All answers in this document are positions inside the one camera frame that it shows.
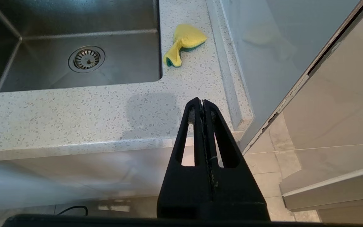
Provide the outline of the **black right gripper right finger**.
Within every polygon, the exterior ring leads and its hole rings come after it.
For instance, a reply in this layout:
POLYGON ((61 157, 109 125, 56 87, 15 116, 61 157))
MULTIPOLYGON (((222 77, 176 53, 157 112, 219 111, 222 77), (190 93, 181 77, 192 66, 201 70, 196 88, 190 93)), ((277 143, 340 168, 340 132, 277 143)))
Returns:
POLYGON ((213 102, 203 100, 203 114, 204 145, 213 201, 266 206, 220 109, 213 102))

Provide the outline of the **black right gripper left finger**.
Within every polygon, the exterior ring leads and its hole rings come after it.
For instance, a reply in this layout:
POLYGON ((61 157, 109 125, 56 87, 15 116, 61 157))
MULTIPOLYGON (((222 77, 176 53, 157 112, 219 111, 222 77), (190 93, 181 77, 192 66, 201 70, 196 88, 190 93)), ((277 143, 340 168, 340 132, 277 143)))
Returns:
POLYGON ((204 105, 196 97, 187 102, 159 195, 159 205, 198 208, 214 202, 211 159, 214 136, 208 135, 204 105), (193 125, 194 165, 182 165, 189 125, 193 125))

